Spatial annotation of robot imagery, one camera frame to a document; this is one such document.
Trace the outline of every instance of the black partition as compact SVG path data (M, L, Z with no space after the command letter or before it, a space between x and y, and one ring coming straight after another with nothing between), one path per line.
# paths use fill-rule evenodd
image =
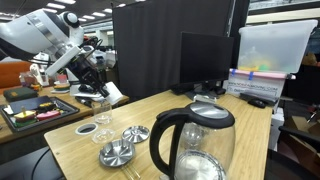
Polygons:
M239 23L249 0L237 3ZM178 83L181 32L228 36L233 7L234 0L148 0L114 8L121 92L135 101Z

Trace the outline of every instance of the glass kettle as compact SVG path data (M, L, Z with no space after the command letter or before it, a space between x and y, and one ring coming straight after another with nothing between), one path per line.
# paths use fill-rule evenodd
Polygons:
M208 102L193 102L185 108L160 113L150 134L153 163L171 180L224 180L235 145L234 116ZM166 129L175 126L169 164L159 152Z

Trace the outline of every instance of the computer monitor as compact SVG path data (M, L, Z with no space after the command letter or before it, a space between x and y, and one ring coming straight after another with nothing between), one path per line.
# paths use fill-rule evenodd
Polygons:
M188 97L217 96L213 89L229 77L232 50L232 37L181 33L180 84L194 85Z

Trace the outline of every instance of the kettle handle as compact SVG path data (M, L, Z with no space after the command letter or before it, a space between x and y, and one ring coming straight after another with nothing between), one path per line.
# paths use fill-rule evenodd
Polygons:
M170 179L174 179L179 138L184 124L189 120L189 113L190 112L188 112L185 108L172 109L162 112L157 116L157 120L152 127L149 141L152 161L157 166L157 168L164 174L168 175ZM160 156L159 142L164 131L173 125L175 125L175 128L172 135L168 165Z

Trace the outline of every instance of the plastic storage box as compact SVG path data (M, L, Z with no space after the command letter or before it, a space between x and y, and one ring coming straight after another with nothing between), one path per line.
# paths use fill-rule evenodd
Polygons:
M240 28L238 69L296 73L317 20Z

